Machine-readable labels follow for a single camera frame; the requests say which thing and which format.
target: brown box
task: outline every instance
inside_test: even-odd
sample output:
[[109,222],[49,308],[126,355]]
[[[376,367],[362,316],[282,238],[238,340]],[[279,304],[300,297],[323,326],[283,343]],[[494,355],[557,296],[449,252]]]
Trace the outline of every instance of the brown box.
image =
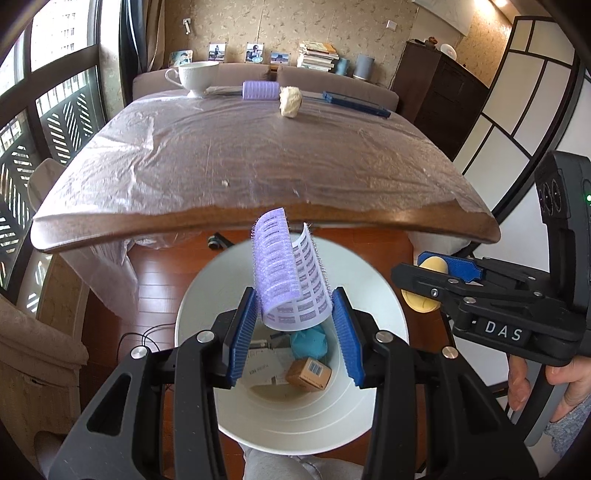
[[313,358],[301,358],[291,364],[285,379],[292,385],[308,392],[324,390],[332,370]]

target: purple hair roller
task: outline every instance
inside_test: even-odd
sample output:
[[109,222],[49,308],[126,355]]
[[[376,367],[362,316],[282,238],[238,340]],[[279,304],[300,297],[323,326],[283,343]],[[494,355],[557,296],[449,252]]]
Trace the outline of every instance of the purple hair roller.
[[281,87],[277,82],[247,80],[242,84],[243,100],[279,100]]

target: teacup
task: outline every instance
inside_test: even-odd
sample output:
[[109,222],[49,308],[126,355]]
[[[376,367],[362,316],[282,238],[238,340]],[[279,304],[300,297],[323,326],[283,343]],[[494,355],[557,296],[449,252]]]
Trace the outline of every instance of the teacup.
[[[194,61],[180,65],[175,69],[168,69],[164,76],[170,83],[189,90],[189,97],[202,98],[205,90],[211,87],[217,77],[218,61]],[[169,77],[169,74],[175,75],[180,79],[180,83]]]

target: teal plastic bag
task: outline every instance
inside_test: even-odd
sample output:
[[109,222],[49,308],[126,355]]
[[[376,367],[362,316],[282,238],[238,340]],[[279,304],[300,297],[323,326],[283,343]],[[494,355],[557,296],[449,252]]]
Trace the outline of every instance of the teal plastic bag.
[[291,351],[296,360],[308,357],[320,360],[329,351],[326,334],[321,325],[292,333],[290,341]]

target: human hand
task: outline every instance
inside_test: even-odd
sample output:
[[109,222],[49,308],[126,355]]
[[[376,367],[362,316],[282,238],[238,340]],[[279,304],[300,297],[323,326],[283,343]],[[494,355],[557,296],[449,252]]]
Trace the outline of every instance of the human hand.
[[[519,411],[531,394],[530,382],[526,379],[527,364],[521,357],[509,357],[509,406]],[[591,358],[576,356],[565,367],[546,366],[546,378],[550,385],[568,383],[569,386],[550,419],[559,421],[574,410],[591,393]]]

